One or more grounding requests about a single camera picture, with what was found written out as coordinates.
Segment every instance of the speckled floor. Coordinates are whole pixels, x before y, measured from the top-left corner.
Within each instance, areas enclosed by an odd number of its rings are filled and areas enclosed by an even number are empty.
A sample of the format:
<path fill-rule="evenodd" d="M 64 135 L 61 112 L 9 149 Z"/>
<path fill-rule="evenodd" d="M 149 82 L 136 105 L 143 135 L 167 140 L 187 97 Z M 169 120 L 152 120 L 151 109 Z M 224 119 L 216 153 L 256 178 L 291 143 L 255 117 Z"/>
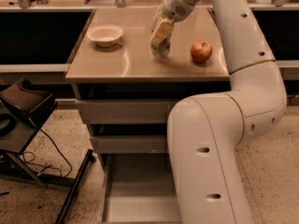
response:
<path fill-rule="evenodd" d="M 89 134 L 77 110 L 56 109 L 43 129 L 73 164 L 76 175 L 85 152 L 91 148 Z M 39 133 L 26 151 L 36 154 L 36 163 L 53 164 L 68 172 L 49 139 Z M 256 224 L 299 222 L 299 106 L 290 106 L 270 133 L 237 147 L 236 157 Z M 65 223 L 95 224 L 103 183 L 99 160 L 87 169 Z M 53 223 L 67 189 L 0 179 L 0 223 Z"/>

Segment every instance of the bowl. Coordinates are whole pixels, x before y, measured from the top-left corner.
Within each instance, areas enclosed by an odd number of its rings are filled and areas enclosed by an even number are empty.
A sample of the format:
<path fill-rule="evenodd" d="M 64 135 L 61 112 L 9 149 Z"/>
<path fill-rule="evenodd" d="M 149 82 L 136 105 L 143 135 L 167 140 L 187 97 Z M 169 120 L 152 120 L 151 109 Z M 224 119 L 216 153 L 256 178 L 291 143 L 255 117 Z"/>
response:
<path fill-rule="evenodd" d="M 100 47 L 111 47 L 117 43 L 117 41 L 123 35 L 123 30 L 118 25 L 102 25 L 93 27 L 87 37 L 96 43 Z"/>

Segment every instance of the concrete floor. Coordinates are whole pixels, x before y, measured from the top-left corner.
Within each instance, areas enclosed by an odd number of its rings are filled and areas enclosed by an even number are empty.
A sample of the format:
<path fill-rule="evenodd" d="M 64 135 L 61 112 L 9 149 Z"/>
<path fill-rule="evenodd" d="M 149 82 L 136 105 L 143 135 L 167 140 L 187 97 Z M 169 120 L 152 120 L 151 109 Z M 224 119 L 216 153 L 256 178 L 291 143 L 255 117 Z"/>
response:
<path fill-rule="evenodd" d="M 57 143 L 73 165 L 75 176 L 85 152 L 91 148 L 89 134 L 78 111 L 57 109 L 43 130 Z M 52 164 L 68 172 L 49 139 L 39 133 L 26 149 L 36 154 L 35 163 Z M 238 146 L 236 157 L 249 205 L 256 224 L 297 224 L 299 221 L 299 106 L 289 106 L 274 130 L 254 142 Z M 91 163 L 65 223 L 91 223 L 98 220 L 104 174 L 97 159 Z M 0 223 L 53 223 L 67 189 L 0 179 Z"/>

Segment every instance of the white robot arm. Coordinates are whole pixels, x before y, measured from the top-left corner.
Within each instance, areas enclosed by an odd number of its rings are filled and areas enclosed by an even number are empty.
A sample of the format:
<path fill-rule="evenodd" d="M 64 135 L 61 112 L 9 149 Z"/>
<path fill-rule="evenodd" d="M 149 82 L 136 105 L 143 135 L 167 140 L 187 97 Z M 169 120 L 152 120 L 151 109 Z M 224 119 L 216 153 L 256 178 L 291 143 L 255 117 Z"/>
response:
<path fill-rule="evenodd" d="M 199 0 L 164 0 L 152 24 L 153 54 L 170 49 L 176 21 Z M 269 132 L 282 118 L 286 92 L 275 58 L 246 0 L 212 0 L 231 91 L 178 102 L 168 146 L 184 224 L 253 224 L 235 146 Z"/>

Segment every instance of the red apple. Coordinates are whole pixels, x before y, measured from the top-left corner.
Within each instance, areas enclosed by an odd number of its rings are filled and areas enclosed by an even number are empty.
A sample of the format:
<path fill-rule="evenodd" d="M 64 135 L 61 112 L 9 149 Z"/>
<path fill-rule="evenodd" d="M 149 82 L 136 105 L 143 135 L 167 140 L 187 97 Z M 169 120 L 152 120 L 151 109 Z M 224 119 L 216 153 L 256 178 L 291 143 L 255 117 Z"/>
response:
<path fill-rule="evenodd" d="M 196 41 L 190 49 L 190 54 L 195 63 L 204 63 L 212 55 L 213 48 L 211 44 L 206 41 Z"/>

